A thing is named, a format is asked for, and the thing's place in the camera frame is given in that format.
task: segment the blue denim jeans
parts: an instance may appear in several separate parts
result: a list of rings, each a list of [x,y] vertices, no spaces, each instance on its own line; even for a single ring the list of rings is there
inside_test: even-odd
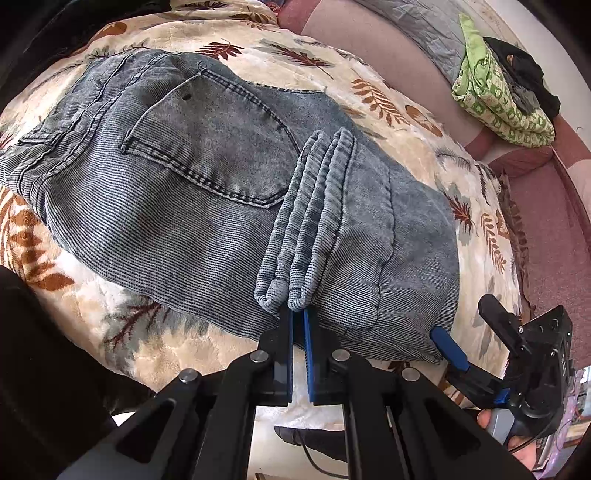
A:
[[[312,302],[346,348],[436,361],[428,332],[453,322],[447,200],[323,92],[195,53],[97,59],[2,152],[0,183],[97,274],[236,335]]]

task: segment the screw head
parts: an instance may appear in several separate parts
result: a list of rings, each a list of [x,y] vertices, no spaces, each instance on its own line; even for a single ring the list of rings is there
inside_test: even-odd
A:
[[[405,368],[402,370],[402,378],[407,382],[416,382],[421,377],[421,374],[416,368]]]
[[[251,353],[251,360],[256,364],[266,362],[268,358],[269,354],[264,350],[255,350],[253,353]]]
[[[197,370],[193,370],[192,368],[185,368],[178,374],[179,380],[183,383],[189,383],[193,380],[197,380],[198,376],[199,372]]]
[[[346,362],[351,357],[349,351],[344,348],[337,348],[332,355],[337,362]]]

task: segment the green patterned fabric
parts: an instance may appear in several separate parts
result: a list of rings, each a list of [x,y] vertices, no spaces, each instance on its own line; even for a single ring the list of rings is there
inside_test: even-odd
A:
[[[554,126],[541,108],[524,115],[518,108],[500,65],[472,19],[460,14],[466,56],[452,95],[460,106],[499,137],[523,147],[543,147],[554,141]]]

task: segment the finger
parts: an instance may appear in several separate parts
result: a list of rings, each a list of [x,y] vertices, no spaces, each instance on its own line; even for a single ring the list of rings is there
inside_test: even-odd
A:
[[[492,410],[482,410],[477,418],[476,422],[480,425],[483,429],[488,427],[489,422],[491,421]]]
[[[507,447],[509,450],[511,450],[525,443],[527,440],[528,439],[525,437],[512,437],[509,439]],[[535,466],[535,461],[537,460],[535,442],[531,442],[528,446],[518,450],[513,454],[513,456],[523,463],[529,470],[532,470],[532,468]]]

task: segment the black cable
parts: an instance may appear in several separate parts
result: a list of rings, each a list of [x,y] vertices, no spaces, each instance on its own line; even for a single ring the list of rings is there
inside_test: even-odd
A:
[[[521,445],[519,445],[519,446],[517,446],[517,447],[515,447],[515,448],[512,448],[511,450],[509,450],[509,453],[513,454],[513,453],[515,453],[515,452],[519,452],[519,451],[520,451],[522,448],[525,448],[525,447],[527,447],[527,446],[528,446],[528,445],[529,445],[531,442],[534,442],[534,441],[536,441],[537,439],[539,439],[539,438],[542,438],[542,435],[544,434],[544,432],[545,432],[546,430],[548,430],[548,427],[550,427],[550,423],[549,423],[549,424],[547,424],[547,425],[546,425],[546,426],[545,426],[543,429],[541,429],[541,430],[540,430],[540,431],[537,433],[537,435],[534,435],[532,438],[530,438],[530,439],[529,439],[529,440],[527,440],[526,442],[523,442]]]
[[[300,443],[302,448],[304,449],[304,453],[306,454],[306,456],[308,457],[308,461],[310,462],[310,465],[313,466],[316,470],[318,470],[320,473],[323,473],[325,475],[334,477],[334,478],[349,478],[349,475],[340,475],[338,473],[331,473],[331,472],[327,472],[326,470],[323,470],[322,468],[320,468],[318,465],[316,465],[315,461],[312,460],[312,457],[310,455],[310,452],[308,451],[308,447],[306,446],[306,444],[304,443],[304,439],[301,436],[300,431],[297,431],[298,437],[300,438]]]

